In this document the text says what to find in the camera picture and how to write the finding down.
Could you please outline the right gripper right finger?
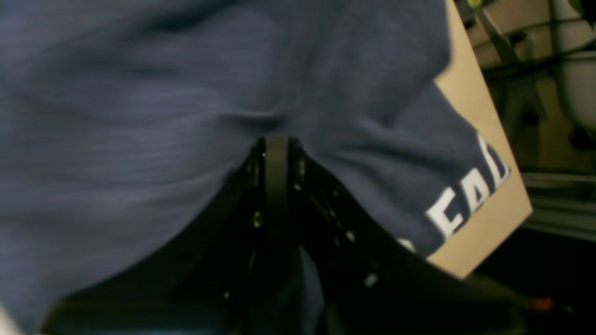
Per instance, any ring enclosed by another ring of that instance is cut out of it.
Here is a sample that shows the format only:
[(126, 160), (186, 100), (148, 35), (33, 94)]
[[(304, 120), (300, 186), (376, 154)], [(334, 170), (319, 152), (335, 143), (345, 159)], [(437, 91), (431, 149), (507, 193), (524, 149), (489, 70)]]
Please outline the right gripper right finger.
[(266, 140), (266, 224), (302, 246), (324, 295), (321, 335), (525, 335), (522, 311), (398, 244), (296, 139)]

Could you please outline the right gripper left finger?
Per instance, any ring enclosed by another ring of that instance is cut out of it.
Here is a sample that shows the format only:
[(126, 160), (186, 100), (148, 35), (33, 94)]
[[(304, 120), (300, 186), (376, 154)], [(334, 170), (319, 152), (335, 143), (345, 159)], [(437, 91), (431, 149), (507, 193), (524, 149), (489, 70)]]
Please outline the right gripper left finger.
[(209, 205), (159, 250), (58, 301), (41, 335), (240, 335), (240, 311), (264, 239), (260, 139)]

